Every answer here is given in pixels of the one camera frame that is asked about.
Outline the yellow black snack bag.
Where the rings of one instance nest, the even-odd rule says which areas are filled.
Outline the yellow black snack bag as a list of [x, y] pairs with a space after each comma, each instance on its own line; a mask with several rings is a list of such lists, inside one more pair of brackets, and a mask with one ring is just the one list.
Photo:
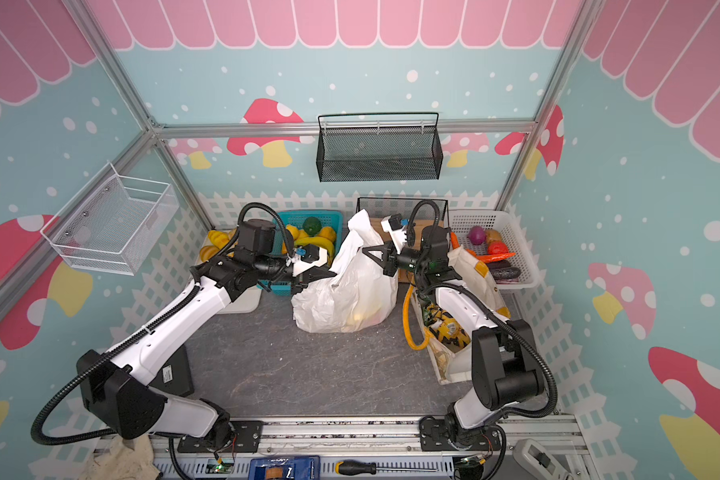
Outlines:
[[438, 342], [453, 347], [456, 351], [465, 348], [471, 342], [459, 322], [449, 312], [434, 304], [428, 305], [424, 310], [423, 322]]

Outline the white plastic grocery bag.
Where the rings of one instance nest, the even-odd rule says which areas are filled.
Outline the white plastic grocery bag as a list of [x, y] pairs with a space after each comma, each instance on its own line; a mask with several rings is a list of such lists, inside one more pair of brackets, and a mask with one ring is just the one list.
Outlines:
[[387, 276], [376, 261], [380, 254], [363, 254], [379, 246], [382, 237], [366, 210], [348, 222], [349, 233], [333, 261], [335, 275], [311, 283], [291, 297], [296, 326], [308, 333], [353, 333], [382, 323], [397, 303], [398, 276]]

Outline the white canvas tote bag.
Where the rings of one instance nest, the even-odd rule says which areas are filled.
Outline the white canvas tote bag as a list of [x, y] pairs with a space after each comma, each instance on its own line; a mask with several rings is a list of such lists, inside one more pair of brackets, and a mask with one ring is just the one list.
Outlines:
[[[448, 265], [466, 286], [498, 315], [511, 317], [488, 266], [470, 251], [458, 247], [447, 255]], [[473, 320], [456, 317], [441, 303], [421, 299], [410, 286], [403, 303], [403, 326], [406, 340], [414, 350], [428, 353], [436, 379], [441, 385], [471, 379], [471, 332]]]

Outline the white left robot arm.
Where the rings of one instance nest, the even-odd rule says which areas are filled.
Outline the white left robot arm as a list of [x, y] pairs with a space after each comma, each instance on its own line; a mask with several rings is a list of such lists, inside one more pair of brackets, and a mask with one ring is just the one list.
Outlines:
[[[302, 289], [333, 276], [324, 246], [297, 247], [281, 219], [243, 221], [229, 242], [190, 270], [185, 290], [152, 320], [103, 353], [91, 350], [77, 362], [77, 375], [40, 410], [32, 440], [57, 446], [117, 434], [193, 437], [210, 451], [229, 447], [236, 430], [229, 413], [208, 400], [191, 400], [152, 387], [170, 357], [208, 320], [264, 283], [289, 280]], [[51, 436], [43, 427], [74, 390], [105, 429]]]

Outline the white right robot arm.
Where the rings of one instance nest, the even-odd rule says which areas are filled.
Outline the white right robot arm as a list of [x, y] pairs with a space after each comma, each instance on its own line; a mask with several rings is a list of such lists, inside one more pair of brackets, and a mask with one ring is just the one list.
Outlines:
[[483, 300], [493, 281], [488, 266], [463, 248], [452, 248], [450, 230], [438, 222], [420, 235], [413, 218], [398, 214], [383, 218], [381, 226], [389, 241], [365, 247], [363, 254], [388, 276], [411, 273], [414, 296], [445, 311], [469, 339], [472, 387], [438, 421], [444, 440], [467, 449], [507, 416], [551, 415], [558, 403], [554, 375], [537, 351], [530, 325]]

